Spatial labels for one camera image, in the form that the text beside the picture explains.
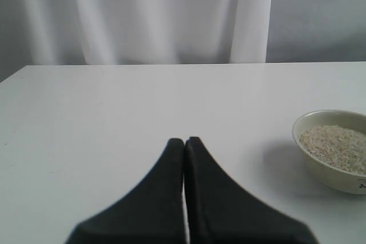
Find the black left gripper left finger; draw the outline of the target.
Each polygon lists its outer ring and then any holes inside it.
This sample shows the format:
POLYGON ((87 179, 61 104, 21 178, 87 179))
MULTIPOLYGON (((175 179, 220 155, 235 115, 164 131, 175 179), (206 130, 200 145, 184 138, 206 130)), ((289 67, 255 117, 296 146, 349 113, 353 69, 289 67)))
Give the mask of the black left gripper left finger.
POLYGON ((127 195, 79 223, 67 243, 183 243, 184 143, 168 140, 156 164, 127 195))

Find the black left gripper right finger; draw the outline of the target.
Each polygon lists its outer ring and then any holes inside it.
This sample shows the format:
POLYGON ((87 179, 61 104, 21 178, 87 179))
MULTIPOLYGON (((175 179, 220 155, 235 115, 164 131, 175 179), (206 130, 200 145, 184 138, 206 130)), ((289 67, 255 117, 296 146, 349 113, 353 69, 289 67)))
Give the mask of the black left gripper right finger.
POLYGON ((187 140, 184 188, 191 243, 317 243, 308 226, 247 192, 198 137, 187 140))

